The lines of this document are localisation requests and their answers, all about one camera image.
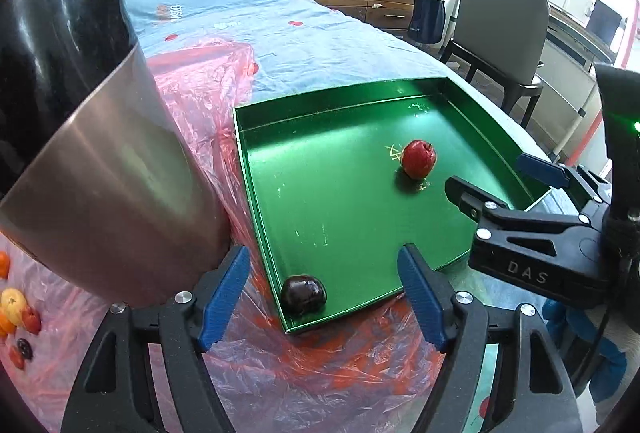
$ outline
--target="green metallic tray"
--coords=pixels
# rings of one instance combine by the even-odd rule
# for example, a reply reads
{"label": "green metallic tray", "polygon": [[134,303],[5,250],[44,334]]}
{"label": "green metallic tray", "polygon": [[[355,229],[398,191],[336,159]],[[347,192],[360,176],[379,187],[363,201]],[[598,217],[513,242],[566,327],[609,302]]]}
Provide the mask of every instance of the green metallic tray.
{"label": "green metallic tray", "polygon": [[[415,243],[433,269],[463,256],[475,224],[446,198],[457,175],[516,209],[548,188],[513,170],[522,152],[466,92],[445,77],[357,84],[235,110],[244,185],[286,333],[316,326],[401,291],[398,250]],[[422,184],[399,169],[402,148],[433,143]],[[284,280],[310,274],[324,309],[292,319]]]}

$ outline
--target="dark purple fruit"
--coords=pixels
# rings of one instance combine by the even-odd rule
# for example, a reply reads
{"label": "dark purple fruit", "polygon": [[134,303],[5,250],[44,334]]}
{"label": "dark purple fruit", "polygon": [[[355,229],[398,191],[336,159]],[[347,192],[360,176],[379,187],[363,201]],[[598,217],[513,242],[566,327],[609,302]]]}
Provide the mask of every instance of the dark purple fruit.
{"label": "dark purple fruit", "polygon": [[18,339],[17,341],[15,341],[15,346],[18,347],[18,351],[27,361],[33,359],[33,350],[31,350],[29,341],[27,341],[26,339]]}
{"label": "dark purple fruit", "polygon": [[318,312],[326,303],[326,290],[318,278],[301,274],[288,277],[280,291],[282,310],[292,317]]}

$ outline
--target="black tote bag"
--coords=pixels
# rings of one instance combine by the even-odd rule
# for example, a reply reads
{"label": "black tote bag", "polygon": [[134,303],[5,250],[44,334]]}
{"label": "black tote bag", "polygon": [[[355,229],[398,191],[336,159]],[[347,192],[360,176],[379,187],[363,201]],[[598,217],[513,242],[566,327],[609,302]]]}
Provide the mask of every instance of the black tote bag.
{"label": "black tote bag", "polygon": [[434,45],[442,39],[445,23],[444,0],[414,0],[414,14],[408,35],[416,43]]}

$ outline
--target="pink plastic bag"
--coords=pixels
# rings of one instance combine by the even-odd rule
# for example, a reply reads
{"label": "pink plastic bag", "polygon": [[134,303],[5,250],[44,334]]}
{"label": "pink plastic bag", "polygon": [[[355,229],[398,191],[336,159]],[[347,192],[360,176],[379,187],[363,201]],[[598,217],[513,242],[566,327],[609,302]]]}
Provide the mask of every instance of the pink plastic bag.
{"label": "pink plastic bag", "polygon": [[[209,40],[148,60],[156,83],[232,222],[252,251],[252,272],[225,337],[204,355],[238,433],[391,432],[411,429],[442,356],[397,297],[301,336],[286,336],[273,307],[252,229],[232,108],[250,101],[260,73],[248,44]],[[0,359],[38,419],[58,431],[80,362],[107,309],[14,246],[9,284],[42,312],[34,360],[20,373]],[[181,431],[159,346],[150,347],[164,427]]]}

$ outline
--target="tray rim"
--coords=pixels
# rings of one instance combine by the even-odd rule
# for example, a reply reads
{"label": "tray rim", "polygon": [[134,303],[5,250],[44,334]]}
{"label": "tray rim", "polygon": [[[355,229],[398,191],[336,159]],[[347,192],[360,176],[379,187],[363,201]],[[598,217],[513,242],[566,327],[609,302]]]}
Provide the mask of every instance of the tray rim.
{"label": "tray rim", "polygon": [[[503,131],[503,133],[508,137],[508,139],[511,140],[511,142],[513,142],[514,146],[516,146],[517,148],[519,148],[522,152],[525,152],[525,150],[522,148],[522,146],[520,145],[520,143],[518,143],[512,136],[510,133],[508,133],[508,131],[497,121],[494,119],[494,117],[491,115],[491,113],[489,113],[486,109],[484,109],[484,107],[478,103],[478,101],[476,101],[476,99],[473,98],[473,96],[471,96],[464,88],[460,87],[460,85],[457,84],[457,82],[455,80],[453,80],[451,77],[449,76],[436,76],[436,77],[413,77],[413,78],[405,78],[405,79],[385,79],[385,80],[374,80],[374,81],[370,81],[370,82],[358,82],[355,84],[344,84],[344,85],[340,85],[340,86],[331,86],[329,88],[322,88],[319,90],[310,90],[308,92],[299,92],[299,93],[291,93],[290,95],[282,95],[282,96],[278,96],[278,97],[274,97],[274,98],[270,98],[270,99],[265,99],[265,100],[261,100],[258,102],[248,102],[245,104],[240,104],[238,106],[234,106],[233,108],[233,122],[234,122],[234,132],[235,132],[235,137],[236,137],[236,146],[238,148],[238,161],[240,164],[240,170],[242,172],[242,180],[243,180],[243,184],[244,184],[244,191],[247,197],[247,203],[249,206],[249,212],[251,213],[251,219],[252,219],[252,223],[254,225],[254,233],[256,235],[256,241],[258,244],[258,249],[260,250],[260,255],[262,256],[261,260],[262,260],[262,267],[265,271],[265,274],[267,276],[267,280],[269,281],[269,288],[271,291],[271,295],[273,297],[274,300],[274,306],[276,307],[276,311],[278,313],[278,317],[280,318],[280,323],[282,325],[282,329],[284,331],[285,334],[295,334],[295,333],[301,333],[303,331],[308,331],[308,330],[312,330],[318,326],[321,326],[324,323],[327,323],[329,321],[334,321],[338,318],[342,318],[345,317],[347,315],[356,313],[360,310],[363,310],[366,307],[369,307],[371,305],[375,305],[389,297],[398,295],[400,293],[402,293],[402,287],[399,287],[398,289],[389,291],[388,293],[385,293],[384,295],[380,295],[378,297],[376,297],[375,299],[372,300],[368,300],[366,302],[363,302],[359,305],[356,305],[354,307],[351,307],[348,310],[344,310],[341,311],[337,314],[333,314],[331,316],[327,316],[318,320],[315,320],[311,323],[304,323],[304,324],[300,324],[300,325],[294,325],[294,326],[287,326],[287,317],[284,314],[284,312],[282,311],[282,307],[280,305],[280,295],[277,294],[275,292],[274,287],[277,285],[278,282],[278,278],[275,275],[276,272],[276,268],[273,262],[273,255],[271,254],[271,250],[269,249],[269,245],[268,245],[268,241],[266,239],[266,235],[264,233],[264,222],[262,221],[262,214],[260,213],[260,209],[257,205],[257,200],[255,199],[255,193],[253,193],[252,190],[250,190],[250,178],[251,178],[251,172],[249,171],[249,167],[248,164],[245,163],[244,161],[244,148],[242,146],[242,140],[241,140],[241,129],[239,127],[238,124],[238,111],[244,108],[247,108],[249,106],[259,106],[261,104],[266,104],[269,102],[273,102],[275,100],[282,100],[284,98],[289,98],[289,97],[294,97],[294,96],[299,96],[299,95],[305,95],[307,93],[312,93],[312,92],[324,92],[327,90],[334,90],[337,88],[350,88],[350,87],[354,87],[354,86],[362,86],[364,84],[381,84],[381,83],[388,83],[388,82],[398,82],[398,81],[413,81],[413,80],[446,80],[448,81],[451,85],[457,87],[460,92],[462,92],[466,97],[468,97],[468,99],[470,101],[472,101],[473,103],[475,103],[475,105],[478,106],[478,108],[482,109],[482,111],[484,111],[486,113],[486,115],[488,117],[490,117],[496,124],[498,124],[498,126],[500,126],[500,129]],[[373,104],[372,102],[366,102],[363,103],[363,105],[366,104]],[[460,109],[458,108],[458,106],[455,106],[453,103],[451,103],[454,107],[454,109],[470,124],[474,127],[474,129],[482,134],[482,132],[476,127],[475,124],[473,124],[473,122],[471,120],[468,119],[468,117],[462,113],[460,111]],[[341,107],[341,108],[337,108],[337,109],[344,109],[347,108],[346,106]],[[333,111],[333,110],[323,110],[323,111],[318,111],[318,112],[314,112],[314,113],[325,113],[328,111]],[[313,113],[307,113],[304,115],[301,115],[302,117],[304,116],[310,116]],[[269,126],[270,124],[277,124],[280,122],[284,122],[285,120],[293,120],[296,118],[299,118],[301,116],[293,116],[290,118],[286,118],[286,119],[281,119],[279,121],[276,122],[272,122],[272,123],[268,123],[268,124],[263,124],[261,126],[255,126],[253,129],[257,129],[259,127],[264,127],[264,126]],[[491,146],[491,148],[494,150],[495,154],[498,155],[503,162],[504,158],[502,157],[502,155],[498,152],[498,150],[493,146],[493,144],[488,141],[487,139],[485,139],[485,141],[489,144],[489,146]],[[513,172],[514,176],[516,178],[518,178],[518,181],[520,182],[520,184],[522,185],[522,188],[524,189],[524,191],[526,193],[528,193],[530,195],[530,198],[533,198],[532,194],[530,193],[529,189],[523,184],[522,180],[519,178],[519,176],[515,173],[515,171],[513,171],[513,168],[507,164],[505,162],[505,166],[508,167],[508,169],[511,170],[511,172]],[[524,209],[525,211],[531,210],[533,207],[535,207],[536,205],[538,205],[552,190],[550,188],[548,188],[548,190],[546,190],[543,194],[541,194],[537,199],[535,199],[526,209]],[[470,249],[467,249],[464,253],[460,254],[459,256],[451,259],[450,261],[448,261],[446,264],[444,264],[440,269],[445,268],[448,265],[451,265],[452,263],[457,262],[458,260],[462,259],[463,257],[467,256],[469,253]]]}

